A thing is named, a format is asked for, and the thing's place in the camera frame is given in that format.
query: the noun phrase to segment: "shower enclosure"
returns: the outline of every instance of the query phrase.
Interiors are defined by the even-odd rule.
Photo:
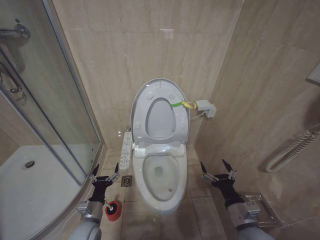
[[[103,140],[49,0],[0,0],[0,239],[37,236]]]

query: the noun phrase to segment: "tiled floor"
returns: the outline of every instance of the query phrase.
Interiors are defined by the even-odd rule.
[[[120,150],[108,150],[103,175],[110,175]],[[104,215],[100,228],[103,240],[226,240],[217,209],[211,197],[210,185],[201,179],[201,169],[195,149],[187,147],[187,186],[179,208],[168,215],[150,211],[142,201],[133,176],[131,187],[121,187],[120,180],[106,190],[108,201],[122,203],[121,217],[108,221]],[[133,175],[132,162],[121,176]]]

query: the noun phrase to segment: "red toilet plunger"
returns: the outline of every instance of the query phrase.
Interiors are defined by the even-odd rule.
[[[105,200],[105,215],[109,219],[109,221],[114,222],[121,216],[121,202],[111,201],[107,202]]]

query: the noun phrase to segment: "bidet control panel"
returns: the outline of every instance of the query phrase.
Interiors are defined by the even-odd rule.
[[[126,131],[123,136],[121,157],[119,162],[120,170],[126,170],[129,168],[131,151],[132,151],[132,133],[131,131]]]

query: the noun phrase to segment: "toilet lid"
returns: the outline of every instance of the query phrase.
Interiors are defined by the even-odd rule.
[[[172,81],[157,78],[147,82],[137,93],[131,109],[133,141],[164,144],[185,143],[189,132],[189,109],[172,107],[186,97]]]

